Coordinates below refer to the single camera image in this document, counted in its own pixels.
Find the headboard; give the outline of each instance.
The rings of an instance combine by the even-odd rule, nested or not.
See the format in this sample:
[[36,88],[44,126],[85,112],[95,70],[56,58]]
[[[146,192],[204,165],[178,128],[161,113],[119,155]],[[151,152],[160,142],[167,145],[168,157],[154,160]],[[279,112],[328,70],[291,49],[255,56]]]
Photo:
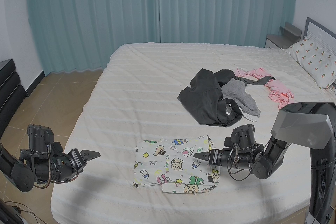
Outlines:
[[303,36],[314,39],[321,47],[336,55],[336,34],[309,17]]

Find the gray knit garment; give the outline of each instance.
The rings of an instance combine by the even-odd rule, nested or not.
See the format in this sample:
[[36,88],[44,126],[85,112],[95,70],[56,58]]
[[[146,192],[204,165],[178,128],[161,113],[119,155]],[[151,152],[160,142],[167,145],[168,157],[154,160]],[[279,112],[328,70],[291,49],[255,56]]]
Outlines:
[[231,79],[222,86],[223,99],[235,100],[237,105],[246,114],[260,117],[260,110],[255,100],[245,92],[245,83],[243,81]]

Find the gray nightstand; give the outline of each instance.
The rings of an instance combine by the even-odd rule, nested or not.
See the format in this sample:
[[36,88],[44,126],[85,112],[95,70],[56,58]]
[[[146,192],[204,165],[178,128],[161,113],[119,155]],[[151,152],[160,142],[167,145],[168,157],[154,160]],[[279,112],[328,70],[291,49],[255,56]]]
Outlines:
[[269,49],[287,49],[291,45],[300,41],[302,31],[291,25],[289,22],[285,26],[280,26],[281,35],[268,34],[265,48]]

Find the mattress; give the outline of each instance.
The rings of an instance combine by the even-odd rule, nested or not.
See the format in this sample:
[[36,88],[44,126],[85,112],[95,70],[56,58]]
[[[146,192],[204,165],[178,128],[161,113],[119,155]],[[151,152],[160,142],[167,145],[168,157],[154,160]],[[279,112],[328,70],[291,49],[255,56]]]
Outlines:
[[[73,182],[55,185],[54,219],[61,224],[89,223],[272,223],[309,204],[309,149],[292,144],[283,165],[268,179],[251,175],[232,180],[221,169],[220,184],[208,193],[168,194],[160,186],[134,188],[138,140],[191,138],[207,134],[223,146],[232,129],[199,125],[177,100],[201,69],[267,69],[289,87],[298,102],[335,101],[286,52],[277,49],[212,44],[126,44],[111,56],[83,107],[65,151],[99,151]],[[270,138],[278,103],[265,86],[248,85],[261,110],[255,139]]]

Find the clothing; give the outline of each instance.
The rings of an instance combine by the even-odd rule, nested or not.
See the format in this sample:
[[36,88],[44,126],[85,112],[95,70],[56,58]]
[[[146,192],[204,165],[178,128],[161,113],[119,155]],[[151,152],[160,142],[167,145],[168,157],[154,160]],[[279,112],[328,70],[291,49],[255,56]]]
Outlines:
[[213,142],[202,135],[197,138],[137,143],[134,187],[160,184],[164,193],[203,193],[219,184],[220,169],[193,157],[208,151]]
[[[244,71],[240,68],[236,68],[234,71],[235,75],[243,76],[243,77],[249,77],[253,76],[257,79],[259,79],[262,76],[271,74],[266,71],[264,68],[257,68],[253,69],[251,71]],[[265,83],[265,86],[270,88],[270,92],[268,94],[268,97],[277,102],[279,104],[279,109],[282,109],[284,106],[294,103],[294,95],[292,94],[292,91],[287,88],[280,80],[273,80],[270,79],[267,83]]]
[[202,68],[190,81],[190,87],[180,92],[178,99],[199,124],[231,126],[243,116],[233,99],[223,98],[221,87],[231,79],[264,85],[271,77],[253,81],[237,78],[232,70],[220,70],[214,74]]
[[245,92],[245,87],[244,82],[232,78],[222,86],[223,98],[235,100],[237,105],[242,109],[243,115],[248,114],[259,118],[261,111],[258,109],[253,97]]

